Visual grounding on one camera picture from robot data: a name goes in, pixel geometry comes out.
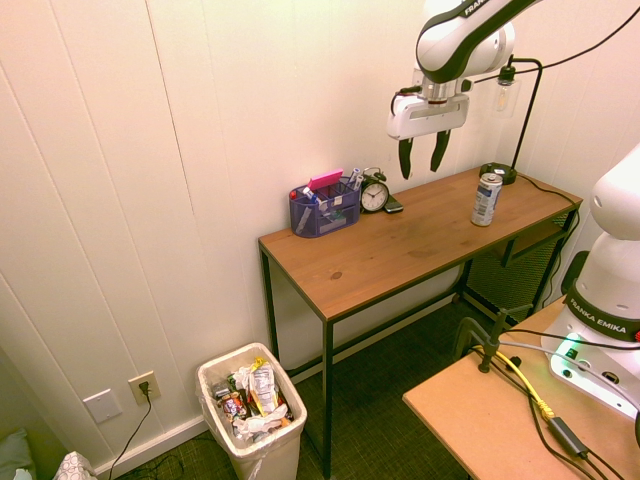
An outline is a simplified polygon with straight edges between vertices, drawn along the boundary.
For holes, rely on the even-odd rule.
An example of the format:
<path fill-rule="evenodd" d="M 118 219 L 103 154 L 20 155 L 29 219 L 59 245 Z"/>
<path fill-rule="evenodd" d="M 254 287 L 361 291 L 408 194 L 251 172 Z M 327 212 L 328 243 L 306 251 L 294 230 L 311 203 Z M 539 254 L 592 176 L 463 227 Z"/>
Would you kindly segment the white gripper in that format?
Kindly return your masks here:
<path fill-rule="evenodd" d="M 457 94 L 444 104 L 431 104 L 417 94 L 399 94 L 393 98 L 391 107 L 386 132 L 399 140 L 398 158 L 403 178 L 408 180 L 411 175 L 413 138 L 438 132 L 430 160 L 430 170 L 437 172 L 449 144 L 450 130 L 463 126 L 466 121 L 469 97 Z"/>

